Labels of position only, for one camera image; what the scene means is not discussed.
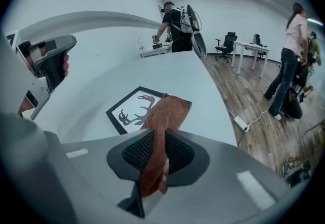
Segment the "power strip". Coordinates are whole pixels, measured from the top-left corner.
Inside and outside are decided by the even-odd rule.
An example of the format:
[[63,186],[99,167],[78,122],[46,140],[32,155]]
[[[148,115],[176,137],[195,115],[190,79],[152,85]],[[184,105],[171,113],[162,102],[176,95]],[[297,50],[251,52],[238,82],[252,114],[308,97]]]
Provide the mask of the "power strip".
[[249,126],[239,117],[239,116],[236,116],[234,118],[234,122],[237,124],[237,126],[240,127],[240,129],[244,132],[248,132],[249,130]]

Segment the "white table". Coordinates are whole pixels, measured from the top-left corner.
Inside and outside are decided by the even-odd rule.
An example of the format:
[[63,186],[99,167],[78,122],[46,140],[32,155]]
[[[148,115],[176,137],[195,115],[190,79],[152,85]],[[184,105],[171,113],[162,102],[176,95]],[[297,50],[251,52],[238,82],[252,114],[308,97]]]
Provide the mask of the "white table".
[[237,146],[222,97],[194,51],[137,59],[99,76],[64,108],[57,126],[60,141],[119,135],[106,111],[139,86],[192,102],[179,130]]
[[152,49],[150,51],[140,53],[141,58],[147,58],[151,56],[161,55],[170,53],[172,51],[172,46],[162,46],[161,48]]
[[265,68],[266,68],[266,63],[268,62],[268,55],[269,55],[269,49],[265,48],[265,47],[261,47],[257,44],[251,44],[251,43],[243,43],[243,42],[234,42],[234,51],[233,51],[233,60],[232,60],[232,67],[234,66],[235,63],[235,56],[236,56],[236,46],[239,45],[241,46],[241,52],[240,52],[240,58],[239,58],[239,65],[238,65],[238,70],[237,70],[237,75],[240,74],[240,69],[242,66],[242,62],[243,62],[243,56],[244,56],[244,50],[245,48],[247,48],[247,50],[250,51],[255,51],[255,57],[254,57],[254,63],[253,63],[253,67],[252,70],[254,70],[255,68],[255,64],[256,64],[256,60],[257,60],[257,55],[258,52],[266,52],[266,56],[265,56],[265,60],[264,60],[264,65],[263,65],[263,70],[261,72],[260,78],[263,77]]

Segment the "pink shirt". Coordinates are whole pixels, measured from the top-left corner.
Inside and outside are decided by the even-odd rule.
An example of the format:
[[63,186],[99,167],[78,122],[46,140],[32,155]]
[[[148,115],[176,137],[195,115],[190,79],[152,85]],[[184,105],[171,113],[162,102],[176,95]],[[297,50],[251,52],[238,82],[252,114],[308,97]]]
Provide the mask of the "pink shirt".
[[286,30],[284,48],[300,56],[302,40],[307,40],[307,19],[297,14]]

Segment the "office chair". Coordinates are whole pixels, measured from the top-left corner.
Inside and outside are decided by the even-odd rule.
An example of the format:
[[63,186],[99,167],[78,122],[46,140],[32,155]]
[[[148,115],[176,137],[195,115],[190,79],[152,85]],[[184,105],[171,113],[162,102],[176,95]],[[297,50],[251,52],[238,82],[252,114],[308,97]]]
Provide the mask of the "office chair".
[[[258,34],[255,34],[255,42],[259,46],[267,47],[266,45],[261,44],[261,39],[259,38]],[[266,55],[266,52],[258,52],[258,54],[259,54],[259,59],[262,59],[262,57]]]
[[218,51],[222,51],[222,55],[217,55],[215,57],[215,60],[219,60],[221,58],[225,59],[227,63],[229,62],[228,59],[233,59],[230,56],[227,56],[226,54],[231,53],[234,50],[234,41],[237,40],[236,33],[228,32],[228,34],[224,37],[224,43],[223,47],[219,46],[220,39],[216,39],[218,41],[218,46],[215,47]]

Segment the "fluorescent light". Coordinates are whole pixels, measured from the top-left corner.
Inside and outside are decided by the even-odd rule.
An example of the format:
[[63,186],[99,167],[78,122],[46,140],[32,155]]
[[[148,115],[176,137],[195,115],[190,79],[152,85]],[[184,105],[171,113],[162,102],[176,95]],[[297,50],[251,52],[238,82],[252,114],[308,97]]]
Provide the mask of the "fluorescent light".
[[319,22],[319,21],[316,21],[316,20],[314,20],[314,19],[310,19],[310,18],[308,18],[307,20],[308,20],[309,22],[317,23],[317,24],[323,26],[323,23],[321,23],[321,22]]

